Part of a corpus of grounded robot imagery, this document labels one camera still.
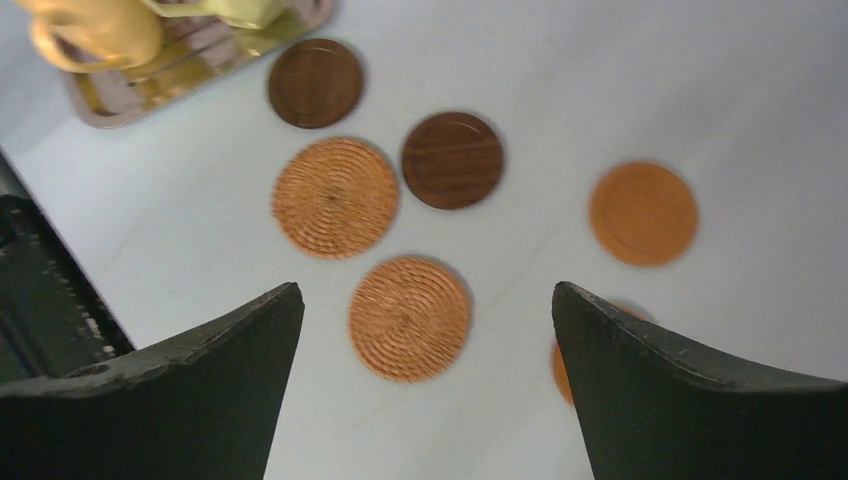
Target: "dark brown wooden coaster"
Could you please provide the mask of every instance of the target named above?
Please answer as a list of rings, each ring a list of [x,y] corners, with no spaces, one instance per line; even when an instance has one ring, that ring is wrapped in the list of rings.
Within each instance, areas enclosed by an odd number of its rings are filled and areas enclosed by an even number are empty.
[[[362,97],[359,60],[344,45],[304,40],[283,53],[268,76],[268,100],[277,115],[301,128],[332,125]]]
[[[403,147],[403,177],[431,207],[456,210],[485,198],[503,172],[498,136],[483,120],[461,112],[434,115],[409,134]]]

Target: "black machine part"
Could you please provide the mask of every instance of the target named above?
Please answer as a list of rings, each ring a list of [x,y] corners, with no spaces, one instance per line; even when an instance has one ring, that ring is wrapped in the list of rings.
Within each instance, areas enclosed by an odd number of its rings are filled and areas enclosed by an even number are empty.
[[[284,284],[143,350],[0,385],[0,476],[262,478],[303,308]]]
[[[848,384],[720,352],[571,283],[553,320],[597,480],[848,478]]]

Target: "orange coaster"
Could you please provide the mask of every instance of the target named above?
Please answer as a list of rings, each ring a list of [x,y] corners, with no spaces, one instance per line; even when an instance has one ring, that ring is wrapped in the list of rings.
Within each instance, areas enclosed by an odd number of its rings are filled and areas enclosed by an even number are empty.
[[[398,187],[383,156],[362,141],[330,138],[298,153],[274,185],[271,209],[283,233],[320,258],[373,246],[397,211]]]
[[[356,355],[374,373],[412,383],[454,362],[470,321],[471,302],[459,279],[428,260],[401,257],[359,284],[348,332]]]
[[[571,395],[571,384],[568,383],[568,374],[565,372],[565,363],[562,361],[562,354],[559,351],[559,345],[554,341],[554,350],[551,352],[551,368],[554,372],[554,381],[559,388],[559,393],[566,402],[574,405],[574,397]]]
[[[654,267],[679,257],[695,238],[698,206],[686,183],[648,162],[613,168],[589,205],[598,242],[622,262]]]

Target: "mug handle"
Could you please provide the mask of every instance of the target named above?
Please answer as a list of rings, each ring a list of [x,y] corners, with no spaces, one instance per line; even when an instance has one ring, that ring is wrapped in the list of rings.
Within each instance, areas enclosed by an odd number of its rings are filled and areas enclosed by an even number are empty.
[[[204,3],[160,3],[156,0],[141,0],[142,3],[156,15],[165,18],[179,17],[204,17],[206,15],[214,15],[215,12],[209,9]]]
[[[128,58],[114,56],[100,62],[83,63],[73,60],[56,43],[53,26],[45,19],[35,17],[30,24],[29,36],[32,44],[47,61],[74,73],[97,73],[116,68],[128,67],[132,63]]]

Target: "wooden coaster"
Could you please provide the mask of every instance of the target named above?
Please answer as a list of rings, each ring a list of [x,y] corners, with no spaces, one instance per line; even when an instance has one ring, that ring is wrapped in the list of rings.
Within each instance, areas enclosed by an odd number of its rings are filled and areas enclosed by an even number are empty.
[[[574,405],[574,397],[571,395],[571,384],[568,383],[568,373],[565,371],[565,363],[562,361],[562,354],[559,351],[559,345],[554,341],[554,349],[551,352],[551,369],[554,373],[554,381],[557,384],[559,393],[571,405]]]
[[[362,97],[362,67],[344,45],[313,38],[283,53],[268,77],[268,100],[277,115],[301,128],[332,125]]]
[[[653,267],[679,257],[695,238],[698,206],[665,167],[630,162],[598,182],[589,206],[595,237],[622,262]]]
[[[444,210],[485,198],[498,184],[503,164],[495,132],[467,113],[440,113],[424,120],[403,147],[406,184],[422,202]]]

